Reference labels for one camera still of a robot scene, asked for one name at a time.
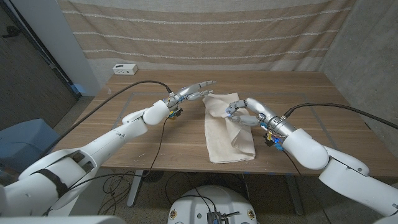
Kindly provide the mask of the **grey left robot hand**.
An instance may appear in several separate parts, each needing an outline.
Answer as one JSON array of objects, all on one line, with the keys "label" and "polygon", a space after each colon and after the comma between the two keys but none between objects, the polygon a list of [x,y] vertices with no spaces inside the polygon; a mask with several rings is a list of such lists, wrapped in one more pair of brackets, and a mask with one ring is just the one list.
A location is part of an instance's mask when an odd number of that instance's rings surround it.
[{"label": "grey left robot hand", "polygon": [[208,80],[201,83],[192,84],[190,86],[183,87],[177,92],[171,92],[167,101],[165,101],[168,108],[173,108],[175,105],[182,103],[185,100],[193,101],[197,100],[203,96],[209,95],[213,92],[213,90],[204,90],[201,91],[202,88],[214,85],[217,81],[215,80]]}]

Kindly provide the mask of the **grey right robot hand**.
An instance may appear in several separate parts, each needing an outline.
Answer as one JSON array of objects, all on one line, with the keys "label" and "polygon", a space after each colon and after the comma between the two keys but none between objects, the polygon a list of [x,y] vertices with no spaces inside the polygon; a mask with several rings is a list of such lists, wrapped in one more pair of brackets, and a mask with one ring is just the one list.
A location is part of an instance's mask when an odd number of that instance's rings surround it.
[{"label": "grey right robot hand", "polygon": [[[246,108],[255,115],[236,115],[238,109]],[[246,126],[263,126],[272,134],[286,138],[297,130],[295,126],[283,120],[268,106],[253,99],[234,101],[226,108],[228,119]]]}]

